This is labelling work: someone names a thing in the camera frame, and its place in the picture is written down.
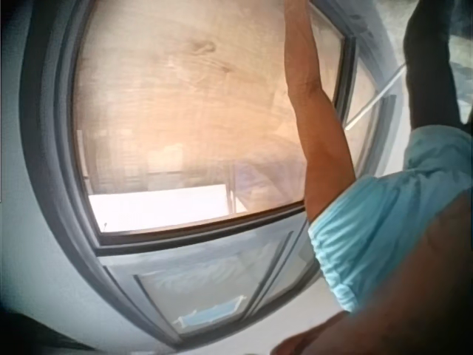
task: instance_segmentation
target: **leg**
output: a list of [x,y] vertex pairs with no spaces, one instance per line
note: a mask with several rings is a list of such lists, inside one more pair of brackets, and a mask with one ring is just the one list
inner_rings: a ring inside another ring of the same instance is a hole
[[463,128],[449,64],[454,4],[420,0],[407,25],[404,54],[412,129],[434,124]]

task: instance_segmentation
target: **glass pane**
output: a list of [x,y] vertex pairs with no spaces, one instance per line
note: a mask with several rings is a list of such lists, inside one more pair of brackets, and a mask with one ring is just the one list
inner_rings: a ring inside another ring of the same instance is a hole
[[[361,60],[358,60],[356,68],[355,86],[348,114],[348,122],[351,121],[376,95],[375,82]],[[358,123],[350,130],[345,130],[348,146],[352,155],[353,164],[359,170],[364,162],[365,153],[370,147],[374,134],[375,118],[378,117],[378,109],[374,106],[367,112]]]
[[271,300],[274,300],[292,288],[301,277],[304,276],[306,271],[315,263],[315,261],[316,257],[313,253],[313,247],[310,243],[309,237],[307,237],[300,252],[294,257],[291,257],[282,269],[282,277],[274,289],[269,293],[268,301],[266,301],[265,304],[271,302]]
[[355,167],[363,165],[364,159],[370,150],[375,135],[378,116],[379,103],[368,111],[355,126],[349,130],[345,130],[345,135],[347,136],[348,146]]
[[343,36],[314,6],[311,8],[312,30],[319,51],[322,87],[329,98],[333,99],[343,50]]
[[279,243],[230,257],[140,275],[149,297],[180,334],[242,314],[269,270]]
[[375,81],[364,63],[361,60],[358,60],[352,102],[348,113],[348,121],[360,112],[365,105],[375,97],[375,95]]
[[[103,232],[302,200],[280,0],[98,0],[75,76],[78,157]],[[342,39],[316,11],[324,88]]]

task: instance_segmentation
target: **rounded window frame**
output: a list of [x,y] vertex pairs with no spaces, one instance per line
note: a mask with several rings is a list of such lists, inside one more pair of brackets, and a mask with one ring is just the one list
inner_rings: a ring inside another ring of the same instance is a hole
[[[366,34],[360,34],[363,33],[357,30],[360,24],[353,21],[353,17],[346,14],[346,9],[337,1],[313,0],[312,3],[344,36],[335,105],[341,121],[345,122],[353,95],[358,58],[367,65],[378,88],[387,79],[384,73],[389,72],[383,69],[388,67],[394,72],[396,63],[395,60],[386,60],[389,53],[373,46],[370,39],[364,37]],[[51,0],[36,1],[34,4],[21,73],[20,120],[24,157],[41,211],[69,260],[115,309],[148,334],[166,342],[153,325],[143,320],[130,299],[114,284],[103,270],[99,257],[139,254],[208,242],[302,214],[304,206],[302,202],[293,203],[198,228],[132,233],[132,240],[129,232],[103,237],[87,205],[80,167],[75,160],[76,145],[72,132],[71,95],[75,61],[93,4],[94,0]],[[379,115],[390,119],[378,120],[364,173],[374,174],[379,170],[385,150],[382,148],[389,144],[386,142],[388,131],[393,129],[393,123],[396,125],[394,117],[401,103],[396,98],[401,97],[400,88],[394,87],[390,95],[382,99]],[[241,330],[280,308],[319,276],[315,269],[311,273],[312,277],[303,277],[303,282],[278,297],[265,312],[251,317],[250,322],[234,327],[224,335]],[[173,346],[181,349],[198,345],[201,344],[190,342]]]

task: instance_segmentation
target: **white wall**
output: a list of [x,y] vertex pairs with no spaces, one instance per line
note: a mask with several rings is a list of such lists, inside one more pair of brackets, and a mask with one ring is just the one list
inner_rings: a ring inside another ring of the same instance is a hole
[[168,350],[103,301],[68,261],[44,220],[21,150],[18,91],[30,1],[1,44],[1,300],[103,350]]

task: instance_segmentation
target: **human arm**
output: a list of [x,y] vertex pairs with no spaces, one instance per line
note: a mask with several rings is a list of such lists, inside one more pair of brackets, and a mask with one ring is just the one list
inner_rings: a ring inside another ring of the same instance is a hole
[[355,182],[344,130],[321,85],[308,0],[285,0],[287,92],[307,160],[304,204],[313,222]]

